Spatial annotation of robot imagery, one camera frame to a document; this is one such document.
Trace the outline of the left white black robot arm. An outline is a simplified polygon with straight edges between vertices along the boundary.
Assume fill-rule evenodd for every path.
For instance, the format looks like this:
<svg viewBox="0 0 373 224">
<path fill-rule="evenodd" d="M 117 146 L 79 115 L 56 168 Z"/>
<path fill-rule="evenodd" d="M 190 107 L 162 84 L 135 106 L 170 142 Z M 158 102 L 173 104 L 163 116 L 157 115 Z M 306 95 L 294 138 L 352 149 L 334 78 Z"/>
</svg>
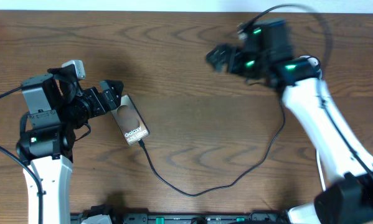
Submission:
<svg viewBox="0 0 373 224">
<path fill-rule="evenodd" d="M 27 184 L 29 223 L 70 223 L 75 130 L 120 105 L 123 83 L 82 90 L 76 78 L 47 73 L 22 82 L 29 112 L 16 150 Z"/>
</svg>

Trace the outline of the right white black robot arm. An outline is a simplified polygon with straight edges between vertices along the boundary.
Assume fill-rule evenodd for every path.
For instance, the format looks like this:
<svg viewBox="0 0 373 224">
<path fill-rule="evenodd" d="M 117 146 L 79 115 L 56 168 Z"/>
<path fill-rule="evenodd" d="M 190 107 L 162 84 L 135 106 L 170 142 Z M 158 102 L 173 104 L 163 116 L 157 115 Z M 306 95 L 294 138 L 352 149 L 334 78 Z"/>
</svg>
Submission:
<svg viewBox="0 0 373 224">
<path fill-rule="evenodd" d="M 373 221 L 373 156 L 363 147 L 335 105 L 319 61 L 295 57 L 286 22 L 249 22 L 243 45 L 223 44 L 206 60 L 217 71 L 263 79 L 298 119 L 319 155 L 325 189 L 312 203 L 288 210 L 291 223 L 366 223 Z"/>
</svg>

